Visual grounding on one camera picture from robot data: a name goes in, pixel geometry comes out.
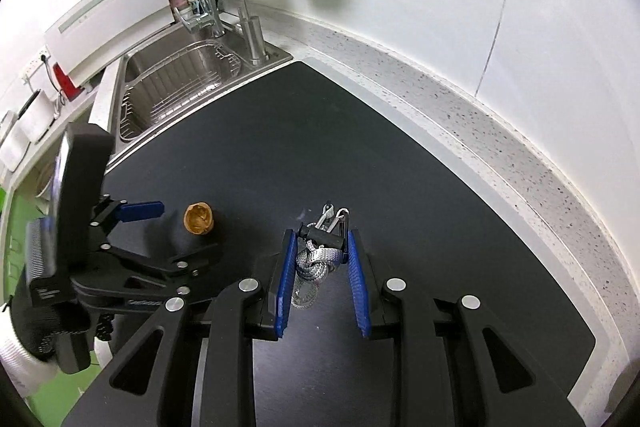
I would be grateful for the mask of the black counter mat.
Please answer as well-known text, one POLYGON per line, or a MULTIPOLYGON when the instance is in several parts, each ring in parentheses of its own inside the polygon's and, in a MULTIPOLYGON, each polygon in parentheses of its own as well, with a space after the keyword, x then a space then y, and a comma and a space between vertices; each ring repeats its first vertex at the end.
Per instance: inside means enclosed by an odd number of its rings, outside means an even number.
POLYGON ((530 248, 472 188, 370 105, 303 63, 224 95, 174 124, 104 181, 159 200, 163 217, 121 225, 114 245, 152 257, 218 244, 225 288, 276 253, 283 234, 332 202, 365 253, 409 291, 437 299, 459 426, 578 426, 568 396, 594 336, 530 248), (207 202, 213 230, 183 215, 207 202))

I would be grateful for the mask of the white rice cooker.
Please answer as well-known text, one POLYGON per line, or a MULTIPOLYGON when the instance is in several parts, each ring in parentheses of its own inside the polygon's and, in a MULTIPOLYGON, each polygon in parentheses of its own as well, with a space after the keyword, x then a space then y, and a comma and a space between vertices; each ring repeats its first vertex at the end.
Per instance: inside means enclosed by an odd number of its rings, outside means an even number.
POLYGON ((47 97, 47 93, 39 89, 25 103, 18 113, 17 126, 32 143, 37 143, 55 120, 54 105, 47 97))

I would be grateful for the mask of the red kettle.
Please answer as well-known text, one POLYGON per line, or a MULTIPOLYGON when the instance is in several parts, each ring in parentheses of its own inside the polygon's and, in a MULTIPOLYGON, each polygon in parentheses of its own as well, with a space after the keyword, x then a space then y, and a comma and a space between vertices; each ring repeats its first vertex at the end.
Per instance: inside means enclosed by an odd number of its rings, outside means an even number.
POLYGON ((78 98, 81 92, 84 91, 84 89, 75 86, 73 81, 65 74, 65 72, 63 72, 63 69, 58 65, 58 63, 55 63, 52 69, 54 78, 58 83, 58 87, 60 87, 61 91, 64 93, 65 98, 67 98, 68 101, 73 102, 75 98, 78 98))

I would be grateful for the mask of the stainless steel sink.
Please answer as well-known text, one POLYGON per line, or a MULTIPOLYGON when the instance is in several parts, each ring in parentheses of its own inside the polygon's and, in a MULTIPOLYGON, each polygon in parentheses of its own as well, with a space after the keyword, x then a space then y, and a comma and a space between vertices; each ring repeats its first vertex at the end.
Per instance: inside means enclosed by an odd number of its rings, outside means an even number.
POLYGON ((247 81, 291 62, 291 54, 268 43, 265 64, 248 55, 238 23, 224 23, 215 38, 202 30, 167 28, 118 60, 108 131, 114 156, 149 141, 194 109, 247 81))

